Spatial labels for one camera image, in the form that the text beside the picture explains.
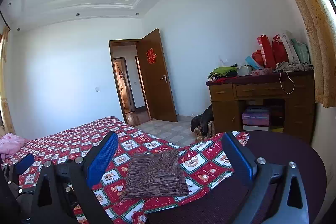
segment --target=dark purple round table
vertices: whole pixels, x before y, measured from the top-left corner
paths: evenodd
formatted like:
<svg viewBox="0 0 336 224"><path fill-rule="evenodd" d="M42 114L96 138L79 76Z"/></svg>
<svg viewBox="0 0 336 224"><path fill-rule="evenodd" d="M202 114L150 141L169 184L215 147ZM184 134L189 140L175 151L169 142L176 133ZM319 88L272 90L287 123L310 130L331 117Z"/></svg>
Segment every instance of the dark purple round table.
<svg viewBox="0 0 336 224"><path fill-rule="evenodd" d="M327 177L320 156L301 140L278 132L249 131L246 144L256 158L263 157L269 163L286 165L294 161L301 173L306 192L309 223L313 223L322 206L327 187ZM150 224L228 222L244 199L248 189L235 177L222 181L204 197L186 205L148 215ZM275 191L271 185L253 223L261 223L266 215Z"/></svg>

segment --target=green garment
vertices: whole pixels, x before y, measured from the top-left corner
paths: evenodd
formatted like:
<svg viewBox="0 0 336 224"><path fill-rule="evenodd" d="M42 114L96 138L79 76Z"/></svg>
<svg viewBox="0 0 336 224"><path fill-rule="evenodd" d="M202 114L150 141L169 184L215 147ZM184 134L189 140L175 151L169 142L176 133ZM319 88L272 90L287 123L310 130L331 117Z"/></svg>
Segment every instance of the green garment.
<svg viewBox="0 0 336 224"><path fill-rule="evenodd" d="M214 75L220 75L220 76L226 76L230 71L237 71L237 67L219 67L217 69L214 69L212 73L208 76L208 79L210 79Z"/></svg>

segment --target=red bag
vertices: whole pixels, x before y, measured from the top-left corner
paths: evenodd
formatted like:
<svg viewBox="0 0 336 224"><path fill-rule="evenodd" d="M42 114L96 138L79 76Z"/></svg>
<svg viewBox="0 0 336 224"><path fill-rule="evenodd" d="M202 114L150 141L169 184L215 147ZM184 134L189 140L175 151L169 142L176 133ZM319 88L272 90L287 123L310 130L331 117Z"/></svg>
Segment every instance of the red bag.
<svg viewBox="0 0 336 224"><path fill-rule="evenodd" d="M288 54L283 42L281 41L280 35L278 34L273 37L272 51L277 63L288 62Z"/></svg>
<svg viewBox="0 0 336 224"><path fill-rule="evenodd" d="M263 34L261 37L258 37L258 43L265 68L275 69L277 64L275 63L271 43L269 42L268 37Z"/></svg>
<svg viewBox="0 0 336 224"><path fill-rule="evenodd" d="M260 66L265 66L263 61L263 56L261 55L261 50L257 50L256 52L252 53L252 58L257 62Z"/></svg>

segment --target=bed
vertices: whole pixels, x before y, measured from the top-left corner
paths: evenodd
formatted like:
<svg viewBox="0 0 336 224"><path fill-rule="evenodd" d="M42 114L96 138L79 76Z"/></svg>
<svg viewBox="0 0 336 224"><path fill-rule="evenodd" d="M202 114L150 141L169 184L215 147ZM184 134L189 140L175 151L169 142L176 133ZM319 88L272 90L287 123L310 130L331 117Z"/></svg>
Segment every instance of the bed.
<svg viewBox="0 0 336 224"><path fill-rule="evenodd" d="M29 141L18 153L6 159L4 164L13 164L25 155L33 154L34 164L19 178L22 188L32 187L36 185L45 161L51 160L54 164L60 164L66 159L85 156L109 131L118 134L119 146L100 183L92 190L114 223L143 224L146 214L178 207L201 198L234 172L221 147L222 134L216 134L207 141L188 147L179 147L133 128L115 117L106 117ZM242 145L248 142L248 133L234 132L234 135ZM120 200L132 155L162 153L168 149L180 151L179 163L186 177L189 196ZM78 206L74 210L78 221L87 223L81 208Z"/></svg>

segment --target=wall socket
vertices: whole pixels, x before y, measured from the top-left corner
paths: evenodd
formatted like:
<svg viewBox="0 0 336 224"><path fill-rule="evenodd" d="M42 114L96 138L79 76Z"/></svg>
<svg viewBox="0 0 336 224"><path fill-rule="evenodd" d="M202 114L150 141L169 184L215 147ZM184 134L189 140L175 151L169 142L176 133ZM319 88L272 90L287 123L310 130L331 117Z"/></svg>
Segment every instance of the wall socket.
<svg viewBox="0 0 336 224"><path fill-rule="evenodd" d="M330 164L327 169L327 185L331 182L333 177L334 177L334 166Z"/></svg>

